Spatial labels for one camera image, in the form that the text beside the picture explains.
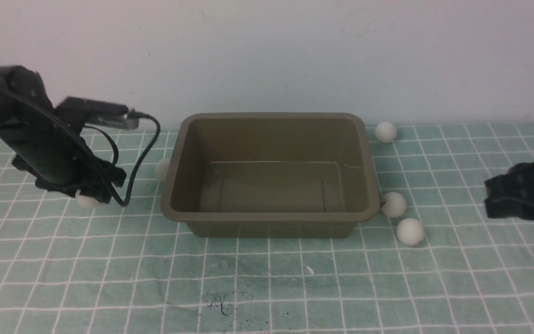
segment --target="foam ball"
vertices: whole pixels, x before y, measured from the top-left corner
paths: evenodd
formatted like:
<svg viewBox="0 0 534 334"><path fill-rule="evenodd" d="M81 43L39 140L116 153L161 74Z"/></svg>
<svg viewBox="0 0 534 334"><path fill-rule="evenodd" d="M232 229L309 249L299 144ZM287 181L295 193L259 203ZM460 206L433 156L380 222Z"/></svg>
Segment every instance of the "foam ball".
<svg viewBox="0 0 534 334"><path fill-rule="evenodd" d="M168 166L170 165L169 159L162 159L156 163L155 175L158 180L166 180L166 175L168 174Z"/></svg>
<svg viewBox="0 0 534 334"><path fill-rule="evenodd" d="M375 137L379 142L388 144L397 137L397 127L391 122L381 122L376 126Z"/></svg>
<svg viewBox="0 0 534 334"><path fill-rule="evenodd" d="M380 200L380 211L389 218L401 217L407 210L407 201L399 193L387 193Z"/></svg>
<svg viewBox="0 0 534 334"><path fill-rule="evenodd" d="M103 203L100 203L97 199L90 196L80 195L80 190L76 192L76 201L80 207L100 207Z"/></svg>
<svg viewBox="0 0 534 334"><path fill-rule="evenodd" d="M397 238L407 246L415 246L426 238L423 224L415 218L405 218L397 225Z"/></svg>

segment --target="green grid tablecloth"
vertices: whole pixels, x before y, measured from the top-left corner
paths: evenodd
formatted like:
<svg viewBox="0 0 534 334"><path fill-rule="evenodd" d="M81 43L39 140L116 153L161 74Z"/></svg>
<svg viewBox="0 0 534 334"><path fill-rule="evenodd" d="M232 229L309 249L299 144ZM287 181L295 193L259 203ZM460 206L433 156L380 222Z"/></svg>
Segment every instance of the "green grid tablecloth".
<svg viewBox="0 0 534 334"><path fill-rule="evenodd" d="M373 128L368 128L372 135ZM150 133L113 133L128 172ZM104 159L104 137L85 139ZM534 222L484 216L483 181L534 160L534 123L399 127L372 139L382 193L428 239L378 215L348 239L200 239L159 212L155 162L133 199L95 210L45 193L0 141L0 334L534 333Z"/></svg>

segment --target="ping pong ball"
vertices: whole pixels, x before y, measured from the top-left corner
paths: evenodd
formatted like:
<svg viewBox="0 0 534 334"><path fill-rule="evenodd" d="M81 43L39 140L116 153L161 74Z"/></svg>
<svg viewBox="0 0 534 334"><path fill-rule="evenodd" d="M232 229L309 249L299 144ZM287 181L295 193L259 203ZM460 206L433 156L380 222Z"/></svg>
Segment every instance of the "ping pong ball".
<svg viewBox="0 0 534 334"><path fill-rule="evenodd" d="M80 207L95 208L100 207L102 205L102 203L100 203L94 197L81 195L79 189L76 190L76 201L78 202L78 205Z"/></svg>
<svg viewBox="0 0 534 334"><path fill-rule="evenodd" d="M380 211L390 218L401 217L407 210L405 197L399 193L387 193L380 201Z"/></svg>
<svg viewBox="0 0 534 334"><path fill-rule="evenodd" d="M381 122L376 126L375 137L379 142L388 144L397 137L397 127L391 122Z"/></svg>
<svg viewBox="0 0 534 334"><path fill-rule="evenodd" d="M156 163L154 173L158 180L166 180L166 174L168 174L168 166L170 165L169 159L162 159Z"/></svg>
<svg viewBox="0 0 534 334"><path fill-rule="evenodd" d="M426 238L423 224L415 218L405 218L397 225L397 238L407 246L415 246Z"/></svg>

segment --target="black wire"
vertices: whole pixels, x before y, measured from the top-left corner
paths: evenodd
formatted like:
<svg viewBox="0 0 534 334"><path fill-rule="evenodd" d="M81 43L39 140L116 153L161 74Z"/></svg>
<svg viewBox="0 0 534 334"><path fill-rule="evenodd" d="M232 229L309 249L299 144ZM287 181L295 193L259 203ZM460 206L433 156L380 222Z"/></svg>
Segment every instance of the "black wire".
<svg viewBox="0 0 534 334"><path fill-rule="evenodd" d="M53 114L50 114L47 110L39 106L38 104L26 99L25 97L22 97L20 95L17 95L15 93L12 93L7 90L0 89L0 95L3 95L5 97L8 97L10 99L13 99L14 101L17 101L19 103L24 104L25 106L29 106L33 110L39 112L42 114L42 116L45 116L49 120L51 120L57 127L63 129L65 131L66 135L70 136L72 141L81 148L82 152L85 154L85 156L89 159L92 168L95 170L96 174L98 174L98 177L102 180L102 183L104 186L110 191L110 194L114 198L114 200L119 203L121 206L127 206L129 204L129 201L131 200L131 191L133 189L133 183L135 182L135 174L137 173L138 169L140 168L140 165L144 158L146 157L146 154L150 152L152 146L154 146L156 140L159 137L160 132L160 124L158 120L156 120L153 116L143 114L140 112L131 112L131 114L137 118L146 118L148 120L151 120L156 125L156 131L155 135L150 141L150 144L144 149L142 154L140 155L139 159L137 159L137 162L135 163L135 166L133 167L133 171L131 172L131 177L129 177L129 184L127 185L127 193L125 194L125 199L121 199L120 195L117 193L117 190L114 188L113 184L108 180L108 177L106 177L106 173L104 172L104 169L98 163L98 160L96 156L93 154L92 150L85 144L85 142L81 139L79 135L77 135L68 125L66 125L64 122L62 122L57 116L54 116Z"/></svg>
<svg viewBox="0 0 534 334"><path fill-rule="evenodd" d="M102 135L108 140L108 143L110 144L111 148L113 149L113 166L117 164L117 161L119 161L119 148L117 148L117 144L114 142L112 138L108 135L108 133L102 131L101 129L97 127L92 127L90 125L84 125L83 127L87 129L95 129L99 133L102 133Z"/></svg>

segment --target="rectangular container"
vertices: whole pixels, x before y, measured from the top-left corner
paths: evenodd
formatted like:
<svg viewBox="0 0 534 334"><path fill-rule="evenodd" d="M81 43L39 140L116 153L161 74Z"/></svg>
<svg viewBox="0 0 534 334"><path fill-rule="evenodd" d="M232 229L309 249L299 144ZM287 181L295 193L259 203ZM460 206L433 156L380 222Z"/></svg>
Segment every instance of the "rectangular container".
<svg viewBox="0 0 534 334"><path fill-rule="evenodd" d="M197 114L180 127L161 210L198 237L343 238L380 207L350 114Z"/></svg>

